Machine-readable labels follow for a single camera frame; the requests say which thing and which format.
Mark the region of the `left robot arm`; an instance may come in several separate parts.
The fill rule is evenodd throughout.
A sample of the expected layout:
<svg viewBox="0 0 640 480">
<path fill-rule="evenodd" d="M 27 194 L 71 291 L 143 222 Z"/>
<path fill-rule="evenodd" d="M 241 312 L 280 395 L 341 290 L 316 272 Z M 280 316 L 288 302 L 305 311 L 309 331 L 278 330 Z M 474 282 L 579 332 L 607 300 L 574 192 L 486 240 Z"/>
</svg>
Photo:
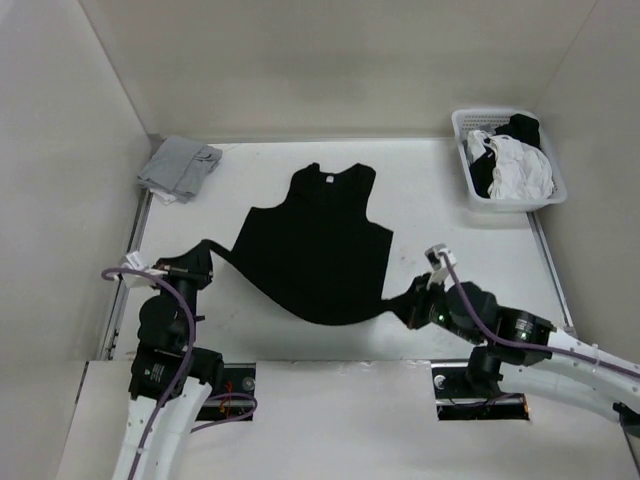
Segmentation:
<svg viewBox="0 0 640 480">
<path fill-rule="evenodd" d="M 131 252 L 121 267 L 102 274 L 158 291 L 139 310 L 116 479 L 176 478 L 201 407 L 223 390 L 222 355 L 195 345 L 197 294 L 211 283 L 212 269 L 209 248 L 201 243 L 154 265 Z"/>
</svg>

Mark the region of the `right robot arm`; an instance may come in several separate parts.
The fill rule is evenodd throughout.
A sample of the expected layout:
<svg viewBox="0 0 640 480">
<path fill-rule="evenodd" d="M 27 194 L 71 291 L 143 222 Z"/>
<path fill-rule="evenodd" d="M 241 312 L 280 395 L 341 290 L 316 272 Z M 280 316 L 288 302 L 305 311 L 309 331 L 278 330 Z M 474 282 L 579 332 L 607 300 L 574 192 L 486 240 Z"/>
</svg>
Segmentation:
<svg viewBox="0 0 640 480">
<path fill-rule="evenodd" d="M 466 361 L 436 366 L 435 395 L 444 416 L 491 419 L 495 409 L 524 414 L 537 395 L 591 411 L 639 434 L 639 367 L 588 345 L 524 310 L 505 307 L 472 282 L 444 282 L 445 270 L 417 277 L 392 300 L 410 330 L 437 326 L 472 346 Z"/>
</svg>

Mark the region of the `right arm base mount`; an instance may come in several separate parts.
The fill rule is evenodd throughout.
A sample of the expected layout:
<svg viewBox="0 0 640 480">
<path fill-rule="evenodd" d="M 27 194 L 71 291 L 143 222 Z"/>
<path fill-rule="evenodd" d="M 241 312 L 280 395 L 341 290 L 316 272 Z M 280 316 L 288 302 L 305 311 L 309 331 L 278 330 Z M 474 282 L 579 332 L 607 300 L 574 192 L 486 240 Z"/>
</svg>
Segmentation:
<svg viewBox="0 0 640 480">
<path fill-rule="evenodd" d="M 529 408 L 521 393 L 474 387 L 466 378 L 465 362 L 432 363 L 431 375 L 439 421 L 528 421 Z"/>
</svg>

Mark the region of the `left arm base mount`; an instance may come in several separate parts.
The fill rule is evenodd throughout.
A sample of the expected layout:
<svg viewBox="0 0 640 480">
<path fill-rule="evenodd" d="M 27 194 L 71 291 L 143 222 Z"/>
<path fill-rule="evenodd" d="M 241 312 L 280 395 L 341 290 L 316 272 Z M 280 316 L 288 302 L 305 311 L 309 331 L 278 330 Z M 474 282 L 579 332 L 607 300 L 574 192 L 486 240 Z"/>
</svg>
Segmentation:
<svg viewBox="0 0 640 480">
<path fill-rule="evenodd" d="M 226 364 L 221 383 L 202 406 L 197 420 L 214 422 L 249 412 L 253 406 L 255 387 L 255 363 Z"/>
</svg>

